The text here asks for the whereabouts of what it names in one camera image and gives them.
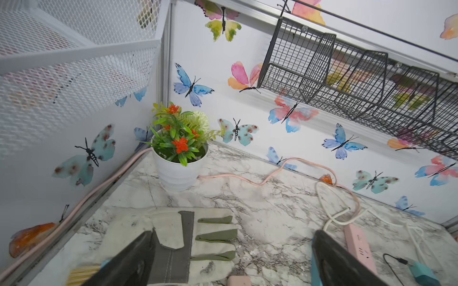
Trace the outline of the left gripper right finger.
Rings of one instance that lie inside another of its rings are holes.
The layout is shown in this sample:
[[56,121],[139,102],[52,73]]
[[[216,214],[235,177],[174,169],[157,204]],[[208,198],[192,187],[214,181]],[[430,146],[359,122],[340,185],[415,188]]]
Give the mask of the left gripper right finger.
[[386,284],[323,230],[315,232],[312,239],[312,252],[316,256],[322,286],[384,286]]

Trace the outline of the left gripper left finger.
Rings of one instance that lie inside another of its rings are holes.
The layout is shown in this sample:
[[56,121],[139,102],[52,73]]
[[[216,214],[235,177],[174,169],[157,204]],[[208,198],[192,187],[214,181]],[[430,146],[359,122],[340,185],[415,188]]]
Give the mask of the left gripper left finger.
[[155,231],[145,231],[83,286],[146,286],[155,258]]

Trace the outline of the pink power strip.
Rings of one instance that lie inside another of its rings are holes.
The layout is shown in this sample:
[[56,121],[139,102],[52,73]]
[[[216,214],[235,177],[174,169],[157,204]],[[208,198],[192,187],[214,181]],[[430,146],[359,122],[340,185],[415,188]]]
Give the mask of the pink power strip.
[[367,269],[378,275],[370,245],[363,229],[354,224],[349,224],[343,230],[348,251]]

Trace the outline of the teal charger back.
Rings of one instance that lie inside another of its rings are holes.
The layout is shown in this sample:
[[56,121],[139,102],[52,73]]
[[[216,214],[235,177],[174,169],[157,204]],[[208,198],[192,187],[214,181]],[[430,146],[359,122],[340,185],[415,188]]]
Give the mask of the teal charger back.
[[414,261],[409,264],[409,270],[420,286],[441,286],[437,276],[424,264]]

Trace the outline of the pink charger plug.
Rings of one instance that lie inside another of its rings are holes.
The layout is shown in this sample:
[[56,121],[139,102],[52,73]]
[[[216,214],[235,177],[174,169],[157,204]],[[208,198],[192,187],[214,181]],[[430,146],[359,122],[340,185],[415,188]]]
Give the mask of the pink charger plug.
[[246,275],[232,275],[227,280],[227,286],[251,286],[251,279]]

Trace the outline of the blue power strip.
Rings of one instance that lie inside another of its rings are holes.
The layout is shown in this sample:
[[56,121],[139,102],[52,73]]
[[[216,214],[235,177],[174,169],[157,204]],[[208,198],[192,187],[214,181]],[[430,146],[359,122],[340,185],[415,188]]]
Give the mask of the blue power strip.
[[321,286],[322,282],[320,279],[320,274],[317,267],[316,256],[312,252],[311,256],[311,285],[312,286]]

